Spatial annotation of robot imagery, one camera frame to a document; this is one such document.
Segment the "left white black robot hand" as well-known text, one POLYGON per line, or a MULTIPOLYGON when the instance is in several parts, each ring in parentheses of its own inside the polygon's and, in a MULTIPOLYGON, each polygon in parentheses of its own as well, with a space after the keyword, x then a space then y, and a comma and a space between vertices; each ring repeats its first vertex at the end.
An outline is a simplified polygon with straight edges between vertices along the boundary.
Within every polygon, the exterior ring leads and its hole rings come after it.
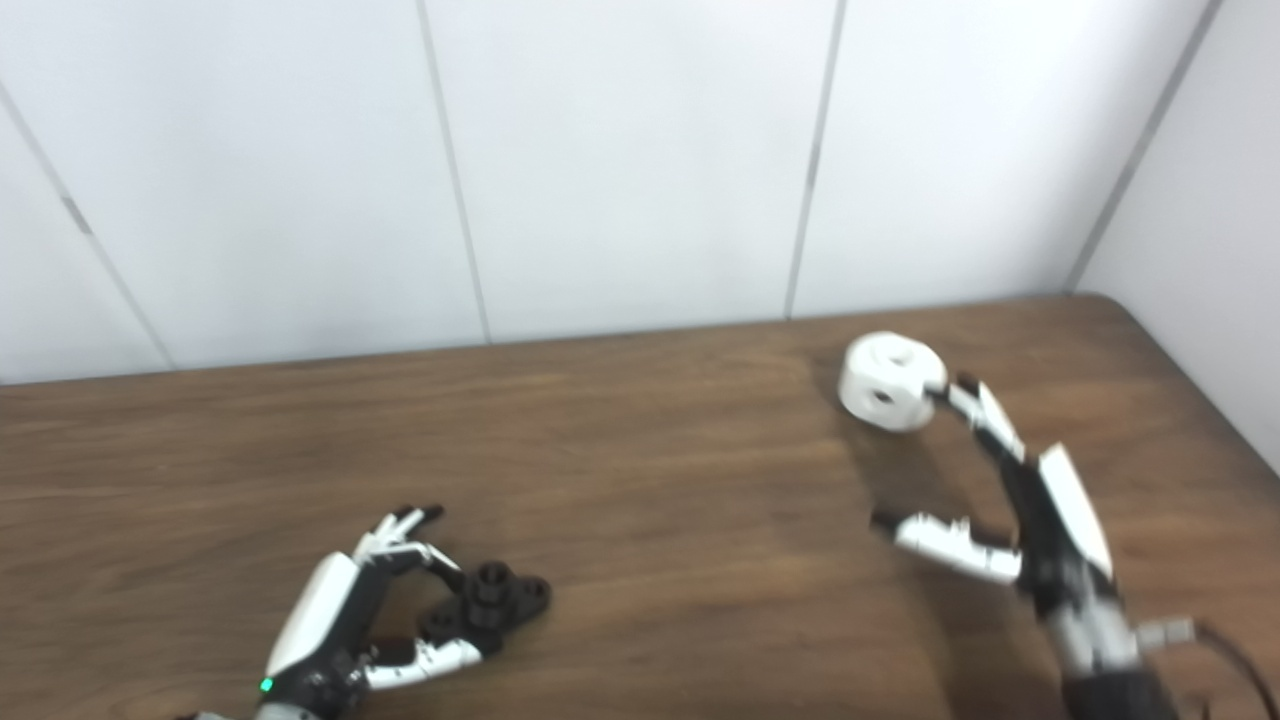
POLYGON ((463 591, 462 568, 415 537, 443 512, 440 505, 403 506, 365 532, 351 552, 319 562, 271 648, 256 719, 339 719, 372 692, 431 682, 484 661, 484 652, 466 639, 417 635, 369 643, 397 577, 419 569, 456 594, 463 591))

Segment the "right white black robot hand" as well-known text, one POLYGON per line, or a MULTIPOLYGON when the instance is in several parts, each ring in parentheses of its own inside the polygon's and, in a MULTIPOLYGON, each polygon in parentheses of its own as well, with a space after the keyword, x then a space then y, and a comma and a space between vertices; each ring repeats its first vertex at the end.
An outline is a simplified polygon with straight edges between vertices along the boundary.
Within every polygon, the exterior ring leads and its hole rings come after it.
POLYGON ((996 539, 968 518, 945 520, 884 507, 873 510, 870 528, 952 571, 1016 588, 1038 618, 1065 607, 1120 605, 1108 542, 1065 446, 1032 455, 995 392, 970 374, 927 386, 924 398, 966 423, 998 473, 1016 532, 996 539))

